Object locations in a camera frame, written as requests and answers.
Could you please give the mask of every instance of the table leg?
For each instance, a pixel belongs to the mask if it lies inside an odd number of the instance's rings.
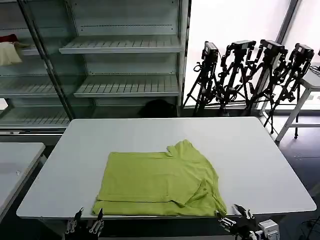
[[[305,101],[308,99],[310,93],[311,93],[311,90],[309,88],[306,88],[304,90],[301,98],[296,103],[295,108],[292,110],[290,116],[288,117],[288,119],[286,120],[284,126],[282,127],[281,131],[279,132],[278,136],[276,137],[276,139],[275,139],[276,142],[280,142],[282,140],[282,138],[284,137],[284,135],[286,134],[288,129],[291,127],[292,122],[294,121],[295,117],[300,112],[300,109],[304,105]]]
[[[298,84],[298,91],[297,91],[297,96],[296,96],[296,102],[299,102],[300,99],[300,84]],[[299,113],[295,117],[295,122],[298,123],[299,121]],[[296,127],[294,130],[294,139],[298,138],[298,128]]]

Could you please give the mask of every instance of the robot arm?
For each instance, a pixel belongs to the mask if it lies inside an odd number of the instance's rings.
[[[266,220],[257,224],[255,217],[250,210],[242,206],[234,205],[234,208],[241,214],[237,221],[222,217],[217,213],[220,225],[232,235],[240,236],[243,240],[279,240],[279,226],[272,220]]]

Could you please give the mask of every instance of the tripod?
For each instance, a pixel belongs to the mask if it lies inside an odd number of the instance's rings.
[[[259,46],[259,50],[256,56],[256,59],[254,61],[254,63],[258,63],[262,51],[264,50],[264,57],[262,59],[262,62],[258,65],[257,68],[253,69],[251,74],[248,76],[248,80],[252,80],[254,74],[260,69],[262,68],[258,83],[256,85],[256,87],[254,88],[253,85],[250,82],[250,92],[252,93],[252,97],[249,101],[249,104],[246,106],[246,108],[244,109],[244,115],[245,116],[249,116],[251,115],[251,110],[252,107],[254,105],[254,103],[260,99],[261,97],[266,97],[267,99],[269,99],[271,107],[274,103],[273,101],[273,90],[274,90],[274,86],[278,83],[279,78],[281,78],[281,74],[283,72],[283,70],[286,67],[286,56],[288,51],[285,49],[285,46],[280,45],[272,40],[264,40],[262,39],[260,41],[260,46]],[[279,56],[279,66],[277,68],[274,69],[273,72],[273,62],[275,60],[275,58],[277,56]],[[262,84],[262,79],[264,78],[264,76],[266,74],[269,74],[269,83],[266,87],[265,90],[262,90],[263,86],[261,86]],[[271,132],[273,132],[273,118],[271,119]]]
[[[300,80],[303,78],[303,76],[307,73],[310,65],[311,60],[314,56],[314,50],[306,45],[302,45],[297,43],[295,45],[295,49],[292,51],[290,57],[289,57],[289,64],[287,66],[286,72],[290,72],[288,79],[286,80],[285,84],[282,86],[282,91],[276,100],[274,106],[271,108],[271,111],[269,113],[269,117],[266,119],[264,123],[264,127],[266,127],[268,121],[270,118],[273,117],[275,114],[276,107],[280,104],[281,101],[284,101],[286,99],[289,100],[289,102],[292,102],[295,97],[293,92],[296,91],[298,85],[300,84]],[[294,82],[292,88],[288,90],[288,86],[291,82]],[[295,131],[295,138],[298,137],[298,131]]]
[[[203,59],[203,61],[201,64],[200,62],[197,62],[197,65],[193,69],[195,72],[199,72],[199,75],[196,78],[190,92],[187,94],[187,98],[185,99],[185,102],[182,106],[182,108],[184,108],[189,98],[192,98],[195,101],[195,106],[192,114],[193,117],[202,115],[206,105],[210,103],[214,98],[211,89],[213,85],[213,79],[215,81],[215,84],[218,84],[215,76],[216,66],[218,62],[218,52],[219,50],[212,42],[206,41],[204,43],[204,49],[202,50],[201,56],[201,59]],[[197,85],[200,85],[200,89],[197,98],[195,98],[192,96],[192,93]]]
[[[237,94],[240,94],[242,97],[245,98],[245,103],[248,104],[248,92],[247,92],[247,87],[246,84],[248,82],[247,80],[247,70],[248,67],[244,67],[242,62],[244,61],[244,57],[247,54],[246,58],[246,63],[249,62],[249,59],[251,57],[251,53],[256,45],[255,41],[238,41],[238,42],[233,42],[231,45],[229,45],[226,48],[225,55],[222,57],[221,61],[221,67],[222,67],[222,72],[218,74],[218,77],[220,77],[220,81],[218,82],[218,85],[220,86],[220,89],[223,90],[223,97],[219,100],[220,102],[220,114],[221,115],[226,115],[226,105],[229,102],[233,102],[237,98]],[[234,62],[232,62],[227,68],[226,65],[226,60],[228,56],[230,56],[231,51],[233,50],[234,53]],[[224,86],[225,78],[227,75],[229,75],[230,71],[232,69],[232,73],[229,79],[229,82],[226,86]],[[237,85],[236,87],[233,87],[235,83],[235,78],[237,73],[241,71],[241,82],[242,85]],[[239,91],[240,89],[244,87],[244,95],[242,95]]]

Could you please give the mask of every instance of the cable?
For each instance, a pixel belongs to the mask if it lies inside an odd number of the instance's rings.
[[[313,224],[317,224],[320,226],[320,222],[317,222],[317,221],[314,221],[314,220],[309,220],[309,221],[303,221],[302,223],[300,223],[301,225],[302,224],[305,224],[305,223],[313,223]]]
[[[312,232],[320,235],[320,231],[312,230]]]
[[[311,229],[310,229],[310,231],[309,231],[309,233],[308,233],[308,235],[307,235],[307,237],[306,237],[306,240],[309,240],[310,234],[311,234],[311,232],[314,230],[314,228],[315,228],[317,222],[319,221],[319,219],[320,219],[320,215],[318,216],[318,218],[317,218],[317,219],[315,220],[315,222],[313,223],[313,226],[311,227]]]

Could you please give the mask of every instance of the red cloth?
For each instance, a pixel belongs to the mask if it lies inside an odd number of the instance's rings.
[[[0,43],[3,42],[18,42],[18,38],[15,34],[10,34],[8,36],[0,36]]]

